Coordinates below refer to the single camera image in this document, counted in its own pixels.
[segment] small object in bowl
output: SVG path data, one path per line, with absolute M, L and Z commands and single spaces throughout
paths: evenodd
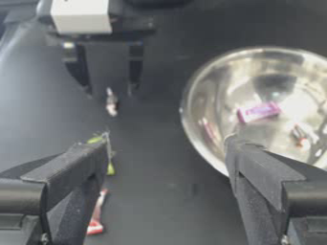
M 252 121 L 277 116 L 281 110 L 276 103 L 267 102 L 255 107 L 239 108 L 237 117 L 241 123 L 249 123 Z

